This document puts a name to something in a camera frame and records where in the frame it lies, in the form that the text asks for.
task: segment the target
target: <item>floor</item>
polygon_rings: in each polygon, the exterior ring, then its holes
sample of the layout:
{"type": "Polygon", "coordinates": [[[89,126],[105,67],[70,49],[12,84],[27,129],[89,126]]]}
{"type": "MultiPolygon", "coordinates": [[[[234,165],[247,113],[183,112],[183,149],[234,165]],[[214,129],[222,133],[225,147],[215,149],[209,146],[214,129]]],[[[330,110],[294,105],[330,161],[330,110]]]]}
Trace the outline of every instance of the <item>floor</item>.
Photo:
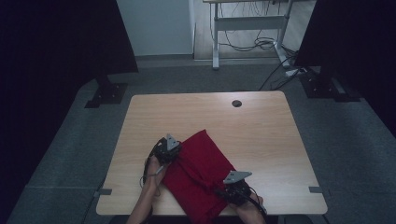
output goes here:
{"type": "MultiPolygon", "coordinates": [[[[315,6],[315,0],[294,1],[290,13],[287,31],[285,33],[284,45],[289,49],[297,50],[300,48],[306,27],[315,6]]],[[[219,5],[219,16],[223,17],[252,17],[265,15],[284,15],[288,6],[287,1],[276,1],[274,4],[269,1],[246,2],[246,3],[227,3],[219,5]]],[[[214,16],[214,5],[203,3],[202,0],[194,0],[195,8],[195,48],[194,59],[208,60],[212,57],[212,35],[214,16]]],[[[272,43],[276,40],[277,30],[263,31],[228,31],[219,32],[219,43],[232,44],[233,46],[246,48],[255,46],[257,37],[267,37],[272,43]]],[[[250,51],[237,51],[230,46],[219,46],[220,58],[262,58],[276,57],[273,49],[255,48],[250,51]]]]}

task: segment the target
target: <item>red towel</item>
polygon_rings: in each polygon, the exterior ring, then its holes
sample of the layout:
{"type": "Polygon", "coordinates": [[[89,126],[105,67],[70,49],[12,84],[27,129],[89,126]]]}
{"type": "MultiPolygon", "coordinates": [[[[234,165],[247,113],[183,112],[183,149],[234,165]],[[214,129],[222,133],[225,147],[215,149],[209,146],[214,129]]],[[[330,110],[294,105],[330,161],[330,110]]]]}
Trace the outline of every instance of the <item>red towel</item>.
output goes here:
{"type": "Polygon", "coordinates": [[[227,206],[215,190],[224,190],[222,181],[231,170],[235,169],[203,130],[182,143],[163,183],[192,224],[207,224],[227,206]]]}

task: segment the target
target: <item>hand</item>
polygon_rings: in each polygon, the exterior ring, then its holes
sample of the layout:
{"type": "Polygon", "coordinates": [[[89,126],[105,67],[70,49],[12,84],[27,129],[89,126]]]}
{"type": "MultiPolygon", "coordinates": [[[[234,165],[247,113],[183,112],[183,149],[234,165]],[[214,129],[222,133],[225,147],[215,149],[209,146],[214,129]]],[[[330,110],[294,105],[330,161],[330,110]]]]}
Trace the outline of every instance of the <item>hand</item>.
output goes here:
{"type": "MultiPolygon", "coordinates": [[[[262,197],[255,193],[251,193],[250,198],[256,202],[257,198],[259,198],[259,201],[257,202],[259,204],[262,204],[263,202],[262,197]]],[[[235,210],[245,224],[265,224],[264,218],[262,217],[259,209],[257,209],[257,207],[251,202],[246,202],[240,206],[230,203],[230,207],[235,210]]]]}
{"type": "Polygon", "coordinates": [[[152,156],[151,159],[149,160],[148,173],[147,173],[148,177],[145,186],[148,185],[157,188],[157,186],[163,181],[163,177],[165,176],[168,165],[167,164],[164,165],[163,169],[158,174],[156,174],[160,169],[160,167],[161,165],[158,159],[155,156],[152,156]]]}

